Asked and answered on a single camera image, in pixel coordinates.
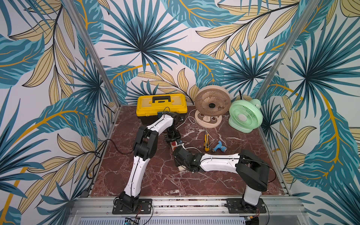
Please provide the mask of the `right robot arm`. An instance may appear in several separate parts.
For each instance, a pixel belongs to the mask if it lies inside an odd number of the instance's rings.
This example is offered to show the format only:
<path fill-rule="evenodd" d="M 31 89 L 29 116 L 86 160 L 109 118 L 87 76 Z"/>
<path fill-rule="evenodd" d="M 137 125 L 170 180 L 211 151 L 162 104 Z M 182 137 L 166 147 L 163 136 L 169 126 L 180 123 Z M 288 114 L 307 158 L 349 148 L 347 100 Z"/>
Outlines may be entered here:
<path fill-rule="evenodd" d="M 243 205 L 257 206 L 261 194 L 268 189 L 270 166 L 251 152 L 243 150 L 232 155 L 193 154 L 178 146 L 173 156 L 176 166 L 193 173 L 221 171 L 238 174 L 246 184 Z"/>

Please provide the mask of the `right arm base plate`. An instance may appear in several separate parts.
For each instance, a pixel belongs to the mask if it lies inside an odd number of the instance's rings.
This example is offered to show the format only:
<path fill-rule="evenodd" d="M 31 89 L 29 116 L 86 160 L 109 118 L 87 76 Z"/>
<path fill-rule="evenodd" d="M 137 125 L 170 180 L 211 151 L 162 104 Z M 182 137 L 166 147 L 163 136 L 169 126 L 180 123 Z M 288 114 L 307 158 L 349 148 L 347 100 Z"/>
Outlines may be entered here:
<path fill-rule="evenodd" d="M 256 206 L 246 203 L 242 198 L 228 198 L 226 199 L 225 207 L 228 209 L 230 214 L 238 213 L 258 215 L 267 212 L 265 203 L 261 198 Z"/>

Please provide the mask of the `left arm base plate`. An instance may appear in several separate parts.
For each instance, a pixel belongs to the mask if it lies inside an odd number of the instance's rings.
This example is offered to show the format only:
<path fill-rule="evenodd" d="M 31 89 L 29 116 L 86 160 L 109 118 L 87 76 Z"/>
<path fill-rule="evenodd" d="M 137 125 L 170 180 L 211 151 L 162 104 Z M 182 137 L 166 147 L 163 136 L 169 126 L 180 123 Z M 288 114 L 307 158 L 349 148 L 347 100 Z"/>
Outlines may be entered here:
<path fill-rule="evenodd" d="M 152 199 L 143 198 L 135 201 L 131 206 L 127 206 L 124 200 L 116 198 L 113 203 L 113 215 L 130 215 L 130 214 L 144 214 L 150 215 L 152 213 Z"/>

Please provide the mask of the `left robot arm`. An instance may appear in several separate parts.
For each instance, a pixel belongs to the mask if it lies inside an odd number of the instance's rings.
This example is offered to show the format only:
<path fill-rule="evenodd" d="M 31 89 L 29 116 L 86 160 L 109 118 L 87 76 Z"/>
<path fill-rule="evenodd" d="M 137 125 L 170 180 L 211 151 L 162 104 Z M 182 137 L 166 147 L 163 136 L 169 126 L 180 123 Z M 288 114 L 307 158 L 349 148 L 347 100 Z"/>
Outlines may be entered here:
<path fill-rule="evenodd" d="M 181 142 L 180 132 L 176 129 L 182 116 L 177 112 L 165 111 L 163 115 L 149 126 L 141 126 L 135 138 L 133 167 L 124 191 L 119 196 L 120 205 L 134 210 L 139 202 L 141 183 L 151 158 L 158 148 L 158 137 L 165 131 L 166 142 L 175 148 Z"/>

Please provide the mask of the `beige power strip red sockets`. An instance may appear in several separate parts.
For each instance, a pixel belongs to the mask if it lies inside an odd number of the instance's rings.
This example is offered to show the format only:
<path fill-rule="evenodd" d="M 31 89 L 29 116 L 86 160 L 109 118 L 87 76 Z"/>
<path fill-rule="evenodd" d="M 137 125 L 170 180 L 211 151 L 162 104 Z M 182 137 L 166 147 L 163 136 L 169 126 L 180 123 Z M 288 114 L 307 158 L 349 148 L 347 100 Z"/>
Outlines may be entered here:
<path fill-rule="evenodd" d="M 177 146 L 179 146 L 179 145 L 181 145 L 181 144 L 178 144 L 177 141 L 171 142 L 171 149 L 172 149 L 172 152 L 173 152 L 173 153 L 174 153 L 175 149 L 177 148 Z M 175 162 L 175 165 L 178 167 L 178 169 L 179 169 L 180 172 L 183 172 L 183 171 L 186 170 L 186 167 L 180 165 L 180 163 Z"/>

